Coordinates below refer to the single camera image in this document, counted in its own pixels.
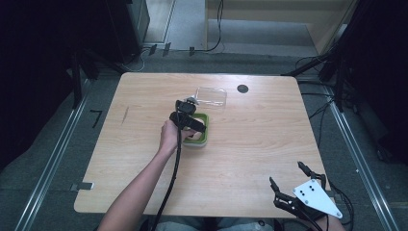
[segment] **wooden desk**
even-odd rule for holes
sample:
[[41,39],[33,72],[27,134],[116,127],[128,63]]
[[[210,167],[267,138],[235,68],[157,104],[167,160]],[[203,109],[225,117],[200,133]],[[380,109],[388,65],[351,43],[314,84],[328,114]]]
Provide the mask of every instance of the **wooden desk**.
[[[203,44],[206,49],[208,19],[217,19],[219,0],[205,1]],[[352,16],[356,3],[357,0],[225,0],[222,19],[305,23],[321,54]]]
[[[238,85],[249,92],[239,93]],[[227,90],[224,110],[198,108],[210,118],[205,147],[184,146],[165,215],[292,218],[273,205],[272,176],[283,193],[308,178],[302,161],[324,173],[319,151],[292,77],[125,73],[117,87],[75,210],[105,213],[157,151],[161,127],[176,99],[198,87]],[[166,194],[175,155],[167,163],[145,210],[155,215]]]

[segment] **transparent lid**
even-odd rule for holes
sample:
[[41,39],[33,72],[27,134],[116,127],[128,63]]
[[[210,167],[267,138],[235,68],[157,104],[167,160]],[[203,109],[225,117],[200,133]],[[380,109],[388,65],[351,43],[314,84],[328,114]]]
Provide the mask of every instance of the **transparent lid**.
[[224,109],[227,100],[227,91],[213,88],[198,88],[195,99],[199,107],[210,109]]

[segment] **white object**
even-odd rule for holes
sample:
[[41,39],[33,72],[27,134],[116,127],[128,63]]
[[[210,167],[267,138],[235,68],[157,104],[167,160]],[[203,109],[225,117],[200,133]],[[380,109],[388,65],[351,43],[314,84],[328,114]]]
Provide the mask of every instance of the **white object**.
[[297,196],[306,206],[342,218],[343,214],[333,203],[327,193],[323,190],[317,180],[310,180],[293,189],[293,194]]

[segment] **gray carpet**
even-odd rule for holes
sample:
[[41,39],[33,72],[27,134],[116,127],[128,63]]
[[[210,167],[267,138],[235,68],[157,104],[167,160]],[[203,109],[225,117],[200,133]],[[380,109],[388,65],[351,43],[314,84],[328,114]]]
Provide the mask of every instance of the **gray carpet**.
[[[159,50],[152,56],[145,54],[145,66],[142,71],[273,75],[293,70],[299,59],[298,57],[268,55],[210,55],[204,53],[196,53],[190,57],[187,52],[172,51],[163,57],[162,51]],[[142,67],[142,63],[141,61],[134,62],[128,66],[139,69]],[[103,216],[76,213],[73,210],[76,192],[69,190],[71,184],[81,182],[83,179],[120,78],[115,72],[103,66],[101,72],[98,80],[92,83],[84,112],[38,211],[32,230],[92,230]],[[316,73],[313,69],[308,72],[310,74]],[[322,93],[320,86],[306,84],[299,86],[301,92]],[[327,102],[325,97],[318,95],[305,94],[303,99],[309,115]],[[64,128],[72,103],[73,98],[70,95],[43,128],[33,146],[1,172],[0,220],[2,222],[0,222],[0,230],[13,230],[15,228],[28,196],[38,181]],[[92,125],[96,120],[96,114],[91,113],[90,110],[103,111],[95,128],[92,128]],[[405,219],[405,214],[407,212],[408,189],[406,184],[403,184],[406,182],[407,167],[399,163],[386,164],[379,161],[375,155],[376,149],[360,118],[348,108],[345,108],[345,114],[349,118],[356,139],[365,151],[379,186],[393,207],[393,213],[401,230],[407,230],[408,222]],[[311,119],[317,141],[319,140],[320,117],[321,115],[317,115]],[[384,230],[330,110],[326,111],[323,118],[319,151],[328,177],[344,191],[354,205],[354,230]],[[337,203],[344,213],[344,221],[347,221],[349,215],[345,205],[339,200]],[[305,230],[304,227],[290,220],[286,222],[286,227],[287,230]]]

